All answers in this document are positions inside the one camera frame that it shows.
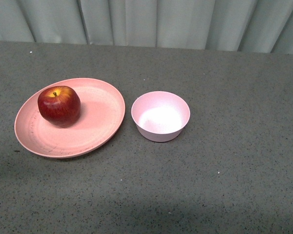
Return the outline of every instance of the speckled surface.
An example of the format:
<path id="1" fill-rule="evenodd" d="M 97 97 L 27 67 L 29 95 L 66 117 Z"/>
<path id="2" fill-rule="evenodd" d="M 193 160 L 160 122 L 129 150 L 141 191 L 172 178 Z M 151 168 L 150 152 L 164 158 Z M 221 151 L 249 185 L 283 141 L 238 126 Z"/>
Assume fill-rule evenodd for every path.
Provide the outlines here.
<path id="1" fill-rule="evenodd" d="M 71 159 L 30 153 L 14 120 L 56 81 L 114 85 L 114 137 Z M 182 97 L 174 140 L 145 139 L 140 95 Z M 0 42 L 0 233 L 293 233 L 293 55 Z"/>

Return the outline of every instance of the bowl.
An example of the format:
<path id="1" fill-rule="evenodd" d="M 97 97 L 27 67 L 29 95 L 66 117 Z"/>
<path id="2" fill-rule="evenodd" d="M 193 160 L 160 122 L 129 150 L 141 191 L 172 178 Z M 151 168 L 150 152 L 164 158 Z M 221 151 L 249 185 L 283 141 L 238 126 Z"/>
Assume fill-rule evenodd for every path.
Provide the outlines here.
<path id="1" fill-rule="evenodd" d="M 190 119 L 190 109 L 179 96 L 155 91 L 138 97 L 131 107 L 131 116 L 139 132 L 155 142 L 176 138 Z"/>

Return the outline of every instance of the plate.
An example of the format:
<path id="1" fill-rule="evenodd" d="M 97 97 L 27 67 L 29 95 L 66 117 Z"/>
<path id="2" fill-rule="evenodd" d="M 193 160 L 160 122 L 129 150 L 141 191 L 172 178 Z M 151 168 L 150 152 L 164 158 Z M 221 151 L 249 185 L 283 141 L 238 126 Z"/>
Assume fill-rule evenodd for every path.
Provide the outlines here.
<path id="1" fill-rule="evenodd" d="M 42 118 L 38 96 L 46 88 L 66 85 L 81 100 L 81 116 L 60 128 Z M 73 78 L 51 84 L 36 92 L 20 108 L 15 135 L 27 150 L 45 157 L 67 158 L 86 154 L 106 143 L 119 129 L 125 115 L 125 101 L 111 84 L 93 78 Z"/>

